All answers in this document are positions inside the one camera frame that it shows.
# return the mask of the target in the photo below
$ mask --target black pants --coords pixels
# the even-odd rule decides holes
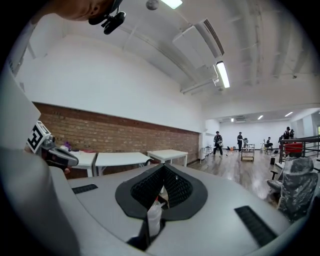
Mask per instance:
[[[214,144],[214,149],[213,149],[213,154],[215,155],[216,154],[216,150],[219,149],[220,150],[220,155],[222,156],[223,153],[222,153],[222,148],[221,146],[218,144],[218,143],[215,143]]]

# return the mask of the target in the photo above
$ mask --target chair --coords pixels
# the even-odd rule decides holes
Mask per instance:
[[[280,193],[278,210],[292,222],[308,213],[318,183],[318,174],[313,172],[314,163],[310,157],[287,157],[278,180],[273,173],[268,185]]]
[[[270,152],[270,155],[271,155],[273,151],[274,151],[274,149],[272,148],[272,146],[266,147],[266,148],[264,149],[264,152],[265,152],[267,155],[268,155],[268,152]]]

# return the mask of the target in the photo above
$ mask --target white table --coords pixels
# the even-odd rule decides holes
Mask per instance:
[[[204,160],[206,159],[206,156],[207,156],[207,153],[208,152],[213,152],[214,151],[214,148],[213,147],[207,147],[207,146],[201,146],[201,156],[200,156],[200,164],[202,162],[202,155],[204,153],[204,150],[205,150],[205,155],[204,155]]]
[[[78,158],[79,163],[77,166],[74,166],[73,168],[76,169],[85,169],[87,172],[88,177],[92,177],[92,168],[94,160],[96,159],[97,153],[86,153],[83,151],[70,151],[72,155],[74,155],[76,158]]]
[[[157,150],[157,151],[148,151],[148,157],[155,158],[161,161],[161,163],[165,163],[167,160],[170,160],[170,164],[172,164],[173,159],[184,158],[184,166],[187,167],[187,159],[188,152],[181,152],[177,150]]]
[[[150,157],[139,153],[98,153],[95,161],[95,172],[98,176],[102,176],[103,171],[108,166],[127,166],[127,165],[137,165],[145,164]]]

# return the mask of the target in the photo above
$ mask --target white ceiling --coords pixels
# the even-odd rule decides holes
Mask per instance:
[[[218,118],[217,120],[220,123],[230,123],[231,118],[234,118],[234,121],[238,118],[244,118],[245,122],[252,123],[252,122],[270,122],[270,121],[284,121],[284,120],[291,120],[296,115],[299,115],[305,111],[305,109],[283,109],[283,110],[277,110],[277,111],[266,111],[266,112],[259,112],[259,113],[250,113],[250,114],[244,114],[244,115],[235,115],[235,116],[226,116],[222,118]],[[285,117],[286,114],[293,112],[288,117]]]
[[[304,79],[319,73],[315,52],[307,37],[287,12],[271,0],[182,0],[172,10],[160,2],[158,10],[146,8],[146,0],[123,0],[124,24],[111,35],[100,25],[65,21],[64,31],[111,43],[134,53],[181,85],[181,89],[210,78],[205,68],[195,70],[173,45],[173,38],[192,24],[208,18],[225,54],[230,88],[228,94],[267,86],[277,81]],[[192,92],[202,100],[225,91],[213,83]]]

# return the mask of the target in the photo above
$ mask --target wooden floor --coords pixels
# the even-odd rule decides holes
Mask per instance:
[[[272,154],[276,162],[279,161],[279,154]],[[280,172],[281,169],[270,164],[271,155],[259,150],[255,151],[254,161],[241,161],[241,153],[238,151],[223,150],[223,156],[219,153],[215,156],[211,153],[206,160],[188,165],[188,167],[217,175],[232,180],[245,189],[252,192],[259,198],[275,205],[274,198],[269,194],[267,179],[272,178],[271,170]]]

